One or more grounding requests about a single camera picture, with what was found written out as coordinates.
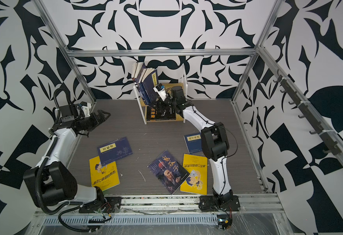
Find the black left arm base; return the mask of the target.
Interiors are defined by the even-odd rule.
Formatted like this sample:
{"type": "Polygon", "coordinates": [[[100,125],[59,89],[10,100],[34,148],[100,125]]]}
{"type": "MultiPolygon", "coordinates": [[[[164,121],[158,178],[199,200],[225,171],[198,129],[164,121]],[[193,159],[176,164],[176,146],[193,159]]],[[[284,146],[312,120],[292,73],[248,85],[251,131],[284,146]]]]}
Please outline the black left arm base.
{"type": "Polygon", "coordinates": [[[121,207],[122,197],[119,196],[110,196],[105,197],[105,199],[96,199],[93,202],[84,204],[80,209],[79,213],[93,213],[98,212],[99,209],[103,213],[112,213],[116,209],[121,207]]]}

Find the thick blue book yellow label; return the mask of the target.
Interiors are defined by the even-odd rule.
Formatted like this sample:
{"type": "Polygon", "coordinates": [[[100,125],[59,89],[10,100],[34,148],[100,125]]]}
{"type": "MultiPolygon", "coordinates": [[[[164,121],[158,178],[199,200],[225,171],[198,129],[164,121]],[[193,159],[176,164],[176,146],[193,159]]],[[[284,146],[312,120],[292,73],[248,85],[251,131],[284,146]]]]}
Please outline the thick blue book yellow label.
{"type": "Polygon", "coordinates": [[[140,74],[140,79],[139,79],[139,85],[145,93],[143,96],[146,99],[145,103],[147,105],[150,105],[152,102],[149,81],[150,81],[150,76],[153,73],[153,71],[154,71],[154,68],[143,69],[140,74]]]}

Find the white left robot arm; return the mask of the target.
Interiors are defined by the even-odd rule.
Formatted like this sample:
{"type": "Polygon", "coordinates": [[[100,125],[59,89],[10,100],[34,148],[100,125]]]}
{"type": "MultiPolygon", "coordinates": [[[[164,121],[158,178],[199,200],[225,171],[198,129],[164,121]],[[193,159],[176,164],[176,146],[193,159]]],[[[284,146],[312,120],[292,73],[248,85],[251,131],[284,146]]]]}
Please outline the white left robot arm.
{"type": "Polygon", "coordinates": [[[34,204],[47,214],[57,212],[51,210],[51,206],[61,209],[65,205],[78,205],[92,211],[105,203],[99,187],[79,185],[65,166],[78,135],[88,136],[111,116],[103,110],[91,113],[90,108],[90,103],[86,102],[58,107],[45,155],[34,168],[24,173],[23,180],[34,204]]]}

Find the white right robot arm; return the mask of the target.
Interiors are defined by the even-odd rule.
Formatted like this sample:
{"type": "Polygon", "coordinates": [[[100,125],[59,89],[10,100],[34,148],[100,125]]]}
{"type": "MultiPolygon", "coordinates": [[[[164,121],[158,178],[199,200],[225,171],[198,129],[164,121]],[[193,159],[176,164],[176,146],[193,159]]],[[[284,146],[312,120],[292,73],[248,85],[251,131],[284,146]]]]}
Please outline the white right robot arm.
{"type": "Polygon", "coordinates": [[[218,199],[233,196],[227,172],[228,150],[230,148],[226,128],[221,122],[213,122],[205,117],[189,101],[182,86],[172,87],[169,94],[161,83],[153,88],[159,95],[159,103],[170,106],[183,119],[189,121],[198,131],[202,140],[202,152],[209,159],[213,176],[213,195],[218,199]]]}

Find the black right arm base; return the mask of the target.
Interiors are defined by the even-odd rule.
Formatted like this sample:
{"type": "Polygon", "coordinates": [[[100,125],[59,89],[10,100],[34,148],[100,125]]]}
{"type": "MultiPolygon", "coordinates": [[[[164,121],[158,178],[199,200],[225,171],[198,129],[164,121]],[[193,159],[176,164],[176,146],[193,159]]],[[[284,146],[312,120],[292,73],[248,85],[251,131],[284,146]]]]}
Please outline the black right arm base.
{"type": "Polygon", "coordinates": [[[220,210],[237,212],[240,209],[240,202],[238,196],[227,193],[220,197],[214,195],[200,196],[198,206],[203,212],[220,210]]]}

